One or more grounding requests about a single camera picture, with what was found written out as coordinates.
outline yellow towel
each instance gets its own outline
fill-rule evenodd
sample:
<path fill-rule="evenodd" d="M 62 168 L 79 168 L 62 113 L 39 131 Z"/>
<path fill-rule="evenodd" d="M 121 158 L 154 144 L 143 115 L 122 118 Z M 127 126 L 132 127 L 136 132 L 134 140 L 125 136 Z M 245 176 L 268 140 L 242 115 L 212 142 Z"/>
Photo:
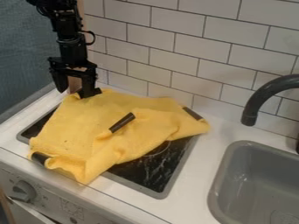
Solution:
<path fill-rule="evenodd" d="M 109 128 L 128 113 L 135 119 L 112 133 Z M 37 137 L 32 154 L 45 156 L 44 166 L 87 184 L 115 164 L 139 158 L 165 140 L 205 133 L 196 120 L 171 98 L 142 98 L 103 90 L 80 99 L 68 95 Z"/>

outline sink basin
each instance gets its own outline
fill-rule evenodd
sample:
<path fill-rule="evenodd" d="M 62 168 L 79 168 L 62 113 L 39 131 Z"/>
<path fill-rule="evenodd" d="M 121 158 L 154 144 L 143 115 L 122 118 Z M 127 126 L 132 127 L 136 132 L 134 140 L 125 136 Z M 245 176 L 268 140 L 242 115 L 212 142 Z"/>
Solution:
<path fill-rule="evenodd" d="M 254 142 L 231 144 L 208 206 L 222 224 L 299 224 L 299 156 Z"/>

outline white wall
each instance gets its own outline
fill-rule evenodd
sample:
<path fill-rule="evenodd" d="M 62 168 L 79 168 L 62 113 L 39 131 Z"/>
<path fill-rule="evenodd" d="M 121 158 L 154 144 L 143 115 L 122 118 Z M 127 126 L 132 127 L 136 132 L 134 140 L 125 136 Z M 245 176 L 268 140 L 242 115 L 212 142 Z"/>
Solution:
<path fill-rule="evenodd" d="M 264 83 L 299 73 L 299 1 L 85 0 L 100 81 L 171 96 L 238 122 Z M 272 97 L 257 127 L 299 131 L 299 90 Z"/>

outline gray faucet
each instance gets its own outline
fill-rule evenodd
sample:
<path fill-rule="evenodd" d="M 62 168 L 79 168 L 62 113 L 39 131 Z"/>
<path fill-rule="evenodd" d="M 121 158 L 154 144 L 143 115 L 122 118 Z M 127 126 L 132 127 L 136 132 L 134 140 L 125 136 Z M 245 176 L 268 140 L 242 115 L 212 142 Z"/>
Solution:
<path fill-rule="evenodd" d="M 299 74 L 285 75 L 260 87 L 248 100 L 241 122 L 246 126 L 254 126 L 262 104 L 271 96 L 291 88 L 299 88 Z"/>

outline stovetop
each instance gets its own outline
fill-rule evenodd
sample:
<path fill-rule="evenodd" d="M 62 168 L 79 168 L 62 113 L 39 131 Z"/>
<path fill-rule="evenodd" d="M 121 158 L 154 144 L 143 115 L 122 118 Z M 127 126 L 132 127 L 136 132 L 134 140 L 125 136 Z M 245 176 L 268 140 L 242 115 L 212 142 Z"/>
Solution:
<path fill-rule="evenodd" d="M 29 139 L 38 135 L 55 109 L 22 130 L 17 139 L 29 143 Z M 197 136 L 190 136 L 166 141 L 143 157 L 116 164 L 101 175 L 153 198 L 164 199 L 170 193 L 197 139 Z"/>

